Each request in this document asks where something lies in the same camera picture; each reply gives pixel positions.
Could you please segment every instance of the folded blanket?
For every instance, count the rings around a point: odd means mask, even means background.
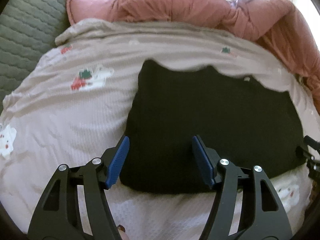
[[[288,0],[67,0],[67,12],[71,25],[99,18],[185,22],[227,30],[258,43],[304,77],[320,112],[320,54],[307,22]]]

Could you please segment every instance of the blue rubber grip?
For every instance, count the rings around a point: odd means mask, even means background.
[[[213,185],[215,184],[213,177],[213,166],[209,161],[207,154],[205,153],[197,136],[193,136],[192,138],[192,152],[195,156],[196,163],[204,183],[208,185],[210,189],[212,189]]]
[[[111,188],[117,182],[122,166],[129,152],[129,137],[125,136],[120,144],[115,156],[113,157],[107,173],[106,186]]]

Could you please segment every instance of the black garment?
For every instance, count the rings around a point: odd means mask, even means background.
[[[295,155],[303,133],[289,93],[212,66],[177,72],[147,60],[125,133],[130,150],[120,179],[140,191],[208,191],[191,152],[196,134],[220,157],[239,167],[260,165],[270,178],[305,162]]]

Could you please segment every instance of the pink comforter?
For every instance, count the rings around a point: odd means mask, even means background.
[[[175,21],[227,30],[273,53],[304,77],[320,113],[320,55],[300,11],[288,0],[67,0],[71,24],[84,18],[110,22]]]

